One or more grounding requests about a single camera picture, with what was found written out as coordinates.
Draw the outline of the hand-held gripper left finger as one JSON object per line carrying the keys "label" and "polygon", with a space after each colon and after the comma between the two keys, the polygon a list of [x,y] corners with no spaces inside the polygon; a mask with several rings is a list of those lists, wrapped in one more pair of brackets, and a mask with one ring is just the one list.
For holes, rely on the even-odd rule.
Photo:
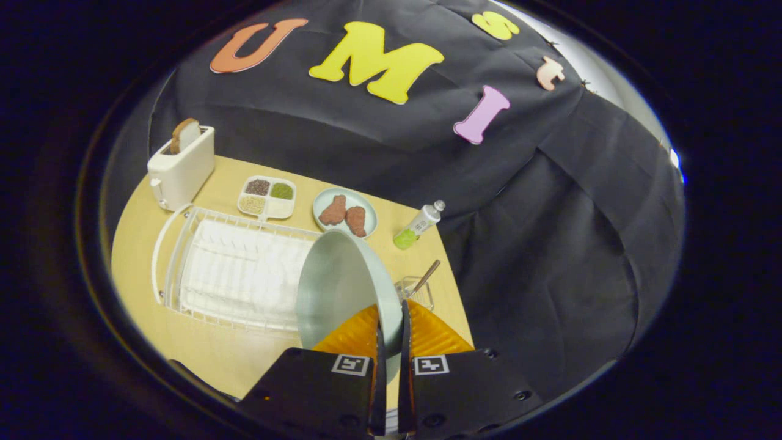
{"label": "hand-held gripper left finger", "polygon": [[238,409],[293,439],[382,436],[384,350],[379,310],[364,307],[312,349],[286,349],[238,401]]}

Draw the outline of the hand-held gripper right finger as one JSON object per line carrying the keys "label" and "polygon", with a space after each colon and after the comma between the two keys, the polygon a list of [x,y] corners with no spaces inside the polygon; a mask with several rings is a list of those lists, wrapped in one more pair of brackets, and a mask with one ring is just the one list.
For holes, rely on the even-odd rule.
{"label": "hand-held gripper right finger", "polygon": [[483,439],[543,406],[525,376],[493,348],[457,345],[456,333],[403,301],[398,429],[409,439]]}

